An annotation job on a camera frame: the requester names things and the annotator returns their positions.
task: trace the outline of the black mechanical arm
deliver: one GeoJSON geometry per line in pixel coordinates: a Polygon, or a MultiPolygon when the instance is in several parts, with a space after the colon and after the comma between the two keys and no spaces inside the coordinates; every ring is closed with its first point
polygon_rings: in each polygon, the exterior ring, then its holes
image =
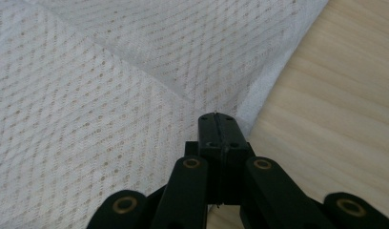
{"type": "Polygon", "coordinates": [[[148,197],[108,197],[88,228],[202,229],[207,205],[240,205],[246,229],[389,228],[389,219],[346,193],[323,203],[308,198],[273,160],[256,156],[236,121],[225,114],[198,119],[198,141],[186,142],[168,184],[148,197]]]}

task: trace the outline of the brass ring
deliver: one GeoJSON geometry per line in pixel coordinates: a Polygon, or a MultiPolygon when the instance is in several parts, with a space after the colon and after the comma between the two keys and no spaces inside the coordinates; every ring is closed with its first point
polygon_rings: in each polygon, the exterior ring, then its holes
{"type": "Polygon", "coordinates": [[[126,214],[130,213],[137,206],[137,199],[134,197],[123,197],[116,200],[113,204],[113,210],[117,214],[126,214]],[[131,204],[128,207],[120,207],[120,203],[124,201],[129,201],[131,204]]]}
{"type": "Polygon", "coordinates": [[[258,159],[254,161],[255,167],[258,169],[268,170],[272,168],[272,163],[265,159],[258,159]]]}
{"type": "Polygon", "coordinates": [[[185,159],[183,161],[183,165],[186,168],[194,169],[194,168],[197,168],[198,166],[200,166],[200,161],[198,159],[193,159],[193,158],[185,159]]]}
{"type": "Polygon", "coordinates": [[[354,217],[358,217],[358,218],[361,218],[361,217],[364,217],[367,213],[366,213],[366,210],[364,210],[363,207],[361,207],[360,204],[348,199],[348,198],[340,198],[337,200],[337,206],[338,208],[340,208],[343,212],[349,214],[349,215],[352,215],[354,217]],[[355,209],[350,209],[347,207],[346,204],[351,204],[353,205],[354,207],[356,207],[356,210],[355,209]]]}

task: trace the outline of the mesh pattern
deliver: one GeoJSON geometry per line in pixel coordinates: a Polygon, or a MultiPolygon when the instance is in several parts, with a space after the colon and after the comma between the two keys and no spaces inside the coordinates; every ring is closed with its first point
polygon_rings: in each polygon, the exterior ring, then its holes
{"type": "Polygon", "coordinates": [[[247,134],[320,1],[0,1],[0,228],[84,228],[165,184],[219,111],[247,134]]]}

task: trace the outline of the wooden surface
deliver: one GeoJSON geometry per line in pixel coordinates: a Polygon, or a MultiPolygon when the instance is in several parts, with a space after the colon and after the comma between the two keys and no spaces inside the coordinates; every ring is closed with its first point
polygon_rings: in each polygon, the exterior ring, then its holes
{"type": "MultiPolygon", "coordinates": [[[[389,0],[330,0],[248,139],[310,197],[355,194],[389,217],[389,0]]],[[[243,228],[237,207],[207,228],[243,228]]]]}

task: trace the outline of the light wood tabletop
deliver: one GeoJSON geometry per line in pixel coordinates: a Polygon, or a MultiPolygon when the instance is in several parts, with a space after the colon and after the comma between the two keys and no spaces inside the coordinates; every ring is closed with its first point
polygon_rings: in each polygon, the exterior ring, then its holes
{"type": "MultiPolygon", "coordinates": [[[[389,218],[389,0],[330,0],[248,140],[320,202],[354,194],[389,218]]],[[[207,228],[243,228],[214,207],[207,228]]]]}

